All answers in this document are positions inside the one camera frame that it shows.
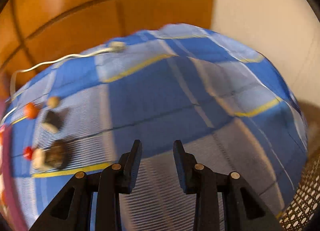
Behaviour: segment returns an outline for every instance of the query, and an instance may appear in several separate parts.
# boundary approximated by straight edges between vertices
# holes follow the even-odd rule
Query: blue checkered tablecloth
[[[143,143],[143,158],[136,188],[120,196],[126,230],[192,229],[195,196],[179,187],[176,139],[213,171],[238,171],[275,215],[286,208],[307,157],[306,126],[294,95],[262,54],[186,24],[110,41],[127,48],[56,63],[14,101],[18,109],[6,123],[14,123],[13,177],[29,227],[76,171],[101,171],[134,139]],[[51,96],[61,98],[57,134],[41,126]],[[43,107],[38,118],[20,120],[31,101]],[[64,171],[39,173],[23,159],[26,146],[47,148],[57,139],[69,140],[72,153]]]

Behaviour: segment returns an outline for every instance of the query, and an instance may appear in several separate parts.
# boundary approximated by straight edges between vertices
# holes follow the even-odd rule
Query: white cable
[[[126,48],[126,46],[125,46],[124,42],[115,42],[115,41],[113,41],[113,42],[110,42],[109,47],[106,47],[106,48],[91,52],[89,54],[68,54],[68,55],[65,55],[65,56],[63,56],[63,57],[61,57],[61,58],[59,58],[57,60],[54,60],[54,61],[42,62],[42,63],[39,63],[39,64],[29,68],[29,69],[15,71],[12,74],[11,80],[10,80],[10,97],[11,97],[11,101],[13,102],[13,100],[16,98],[16,96],[15,96],[15,94],[16,94],[15,87],[16,87],[16,78],[17,78],[17,74],[18,73],[26,73],[26,72],[29,72],[29,71],[32,71],[32,70],[36,69],[39,66],[51,65],[51,64],[58,63],[58,62],[60,62],[62,60],[65,60],[65,59],[68,59],[68,58],[71,58],[71,57],[73,57],[73,58],[82,58],[82,57],[90,57],[90,56],[94,56],[94,55],[102,54],[102,53],[107,53],[107,52],[121,52],[125,48]],[[0,126],[4,124],[4,121],[6,120],[6,118],[11,113],[13,113],[16,109],[17,109],[17,106],[14,107],[10,112],[8,112],[2,118]]]

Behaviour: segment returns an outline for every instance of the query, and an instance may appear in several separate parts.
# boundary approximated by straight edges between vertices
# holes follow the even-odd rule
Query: metal pin
[[[84,177],[84,172],[83,171],[78,171],[76,173],[76,178],[83,178]]]
[[[114,169],[114,170],[118,170],[118,169],[121,169],[121,164],[119,164],[119,163],[115,163],[115,164],[112,164],[112,169]]]
[[[197,169],[197,170],[203,170],[203,169],[204,169],[204,166],[203,166],[201,163],[197,163],[197,164],[195,165],[195,169]]]
[[[238,172],[232,172],[231,178],[238,179],[238,178],[240,178],[240,174]]]

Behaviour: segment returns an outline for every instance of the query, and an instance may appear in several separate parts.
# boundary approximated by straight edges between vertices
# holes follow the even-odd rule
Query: orange tiled wall
[[[10,76],[15,70],[79,53],[112,37],[167,23],[210,28],[212,1],[9,0],[0,13],[0,71]],[[42,69],[19,74],[17,86]],[[2,95],[5,88],[0,85]]]

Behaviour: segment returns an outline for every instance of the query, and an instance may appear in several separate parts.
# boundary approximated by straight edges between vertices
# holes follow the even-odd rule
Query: purple rim
[[[12,127],[6,126],[3,132],[2,172],[4,192],[16,231],[28,231],[27,224],[21,211],[14,180],[12,178],[10,158],[11,131]]]

